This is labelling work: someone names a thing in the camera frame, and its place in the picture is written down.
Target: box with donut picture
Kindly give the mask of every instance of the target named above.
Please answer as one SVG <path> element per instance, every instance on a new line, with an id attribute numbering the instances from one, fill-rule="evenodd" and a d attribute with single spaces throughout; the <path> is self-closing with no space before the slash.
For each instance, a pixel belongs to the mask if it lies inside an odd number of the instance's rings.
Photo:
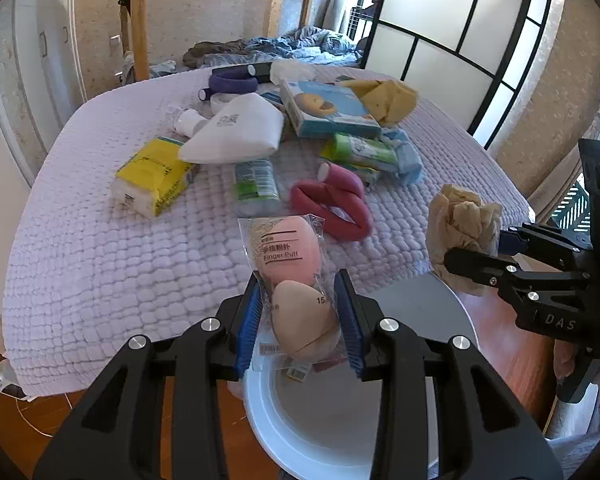
<path id="1" fill-rule="evenodd" d="M 298 137 L 329 139 L 334 133 L 375 139 L 382 128 L 349 89 L 315 81 L 282 81 L 280 97 Z"/>

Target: makeup sponge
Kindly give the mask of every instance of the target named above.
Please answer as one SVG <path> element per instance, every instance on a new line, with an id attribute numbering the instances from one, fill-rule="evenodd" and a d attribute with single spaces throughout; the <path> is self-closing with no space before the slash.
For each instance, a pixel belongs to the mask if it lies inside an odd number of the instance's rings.
<path id="1" fill-rule="evenodd" d="M 320 272 L 320 247 L 314 230 L 300 216 L 281 220 L 262 236 L 256 265 L 272 286 L 291 279 L 313 285 Z"/>
<path id="2" fill-rule="evenodd" d="M 273 330 L 280 347 L 295 360 L 315 362 L 338 343 L 338 317 L 330 301 L 312 286 L 285 280 L 271 298 Z"/>

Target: silver screw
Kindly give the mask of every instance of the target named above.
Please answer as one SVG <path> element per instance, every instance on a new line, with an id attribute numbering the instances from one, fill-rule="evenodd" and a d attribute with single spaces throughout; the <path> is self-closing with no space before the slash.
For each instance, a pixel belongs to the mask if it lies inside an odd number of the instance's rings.
<path id="1" fill-rule="evenodd" d="M 216 319 L 215 317 L 207 317 L 206 319 L 202 320 L 200 326 L 205 332 L 215 332 L 220 328 L 220 320 Z"/>
<path id="2" fill-rule="evenodd" d="M 146 346 L 146 338 L 143 335 L 135 335 L 129 340 L 129 348 L 139 350 Z"/>
<path id="3" fill-rule="evenodd" d="M 452 343 L 454 344 L 454 346 L 456 348 L 458 348 L 459 350 L 466 350 L 467 348 L 469 348 L 469 346 L 471 346 L 471 341 L 469 341 L 467 338 L 465 338 L 463 335 L 457 335 Z"/>
<path id="4" fill-rule="evenodd" d="M 399 326 L 400 324 L 395 319 L 391 319 L 390 317 L 385 317 L 380 322 L 380 328 L 385 332 L 395 332 L 398 330 Z"/>

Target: yellow tissue package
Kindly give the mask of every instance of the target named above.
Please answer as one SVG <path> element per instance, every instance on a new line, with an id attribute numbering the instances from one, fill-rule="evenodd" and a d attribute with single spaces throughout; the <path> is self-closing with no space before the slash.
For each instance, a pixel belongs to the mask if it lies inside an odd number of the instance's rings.
<path id="1" fill-rule="evenodd" d="M 140 214 L 154 218 L 193 182 L 199 165 L 178 159 L 182 142 L 156 137 L 116 173 L 113 197 Z"/>

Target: white quilted blanket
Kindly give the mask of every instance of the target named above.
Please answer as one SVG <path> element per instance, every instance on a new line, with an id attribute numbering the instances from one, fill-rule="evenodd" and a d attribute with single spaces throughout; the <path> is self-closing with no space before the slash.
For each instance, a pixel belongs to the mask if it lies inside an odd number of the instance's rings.
<path id="1" fill-rule="evenodd" d="M 317 68 L 386 78 L 350 68 Z M 25 393 L 84 389 L 133 334 L 181 334 L 250 276 L 232 207 L 232 167 L 206 166 L 150 221 L 113 202 L 114 172 L 148 139 L 166 134 L 169 104 L 196 103 L 208 69 L 142 82 L 87 102 L 69 120 L 36 179 L 11 251 L 2 323 Z M 402 126 L 426 168 L 417 186 L 380 185 L 366 197 L 375 231 L 363 242 L 327 240 L 332 269 L 347 267 L 360 292 L 430 270 L 427 205 L 445 182 L 504 206 L 503 224 L 528 205 L 487 153 L 422 99 Z M 284 142 L 273 156 L 283 194 L 313 178 L 319 141 Z"/>

